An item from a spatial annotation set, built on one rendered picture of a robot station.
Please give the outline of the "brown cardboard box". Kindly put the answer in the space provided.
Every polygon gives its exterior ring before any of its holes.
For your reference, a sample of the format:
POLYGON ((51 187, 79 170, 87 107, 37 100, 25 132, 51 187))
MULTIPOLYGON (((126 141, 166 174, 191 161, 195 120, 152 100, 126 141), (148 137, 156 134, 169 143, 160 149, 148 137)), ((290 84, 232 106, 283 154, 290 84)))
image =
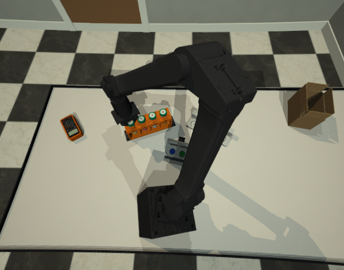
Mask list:
POLYGON ((308 82, 288 100, 288 126, 312 129, 333 115, 333 92, 319 83, 308 82), (323 96, 324 95, 324 96, 323 96))

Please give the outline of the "orange digital multimeter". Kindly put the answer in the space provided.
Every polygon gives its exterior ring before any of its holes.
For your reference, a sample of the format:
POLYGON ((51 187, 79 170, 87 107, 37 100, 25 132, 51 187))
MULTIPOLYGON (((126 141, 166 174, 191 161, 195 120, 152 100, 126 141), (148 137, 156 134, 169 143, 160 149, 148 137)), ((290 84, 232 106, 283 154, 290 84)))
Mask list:
POLYGON ((76 120, 72 115, 69 115, 60 120, 62 127, 71 141, 75 141, 83 136, 83 132, 76 120))

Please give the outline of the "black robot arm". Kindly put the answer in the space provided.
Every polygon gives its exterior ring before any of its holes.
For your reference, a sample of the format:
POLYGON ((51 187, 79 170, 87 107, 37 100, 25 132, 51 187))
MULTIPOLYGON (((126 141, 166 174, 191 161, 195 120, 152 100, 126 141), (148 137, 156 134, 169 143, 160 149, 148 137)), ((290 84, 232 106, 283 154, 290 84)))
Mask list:
POLYGON ((179 84, 199 98, 198 114, 180 175, 173 189, 157 194, 154 219, 187 224, 189 213, 205 198, 204 180, 230 127, 257 88, 217 41, 177 47, 159 61, 104 76, 100 86, 113 109, 123 111, 131 106, 131 92, 179 84))

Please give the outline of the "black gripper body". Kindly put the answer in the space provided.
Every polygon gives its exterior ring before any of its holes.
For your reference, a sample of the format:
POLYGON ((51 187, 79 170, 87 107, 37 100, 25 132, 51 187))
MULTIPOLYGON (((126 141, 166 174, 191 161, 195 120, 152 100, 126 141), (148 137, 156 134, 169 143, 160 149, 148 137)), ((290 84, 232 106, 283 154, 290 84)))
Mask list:
POLYGON ((118 115, 116 114, 115 110, 111 111, 111 114, 115 120, 115 122, 117 123, 117 125, 119 125, 119 123, 122 124, 126 124, 136 118, 138 118, 138 114, 140 115, 140 112, 138 110, 138 108, 136 107, 135 103, 132 101, 130 102, 132 108, 129 106, 127 107, 126 110, 124 111, 117 111, 118 115))

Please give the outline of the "grey key housing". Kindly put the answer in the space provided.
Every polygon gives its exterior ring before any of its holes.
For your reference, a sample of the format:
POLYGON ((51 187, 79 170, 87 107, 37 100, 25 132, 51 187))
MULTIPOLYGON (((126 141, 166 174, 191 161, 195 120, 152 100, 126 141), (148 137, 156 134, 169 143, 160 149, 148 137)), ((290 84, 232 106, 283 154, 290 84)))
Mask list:
POLYGON ((179 137, 178 141, 168 139, 164 152, 166 159, 184 162, 189 143, 185 143, 185 138, 179 137))

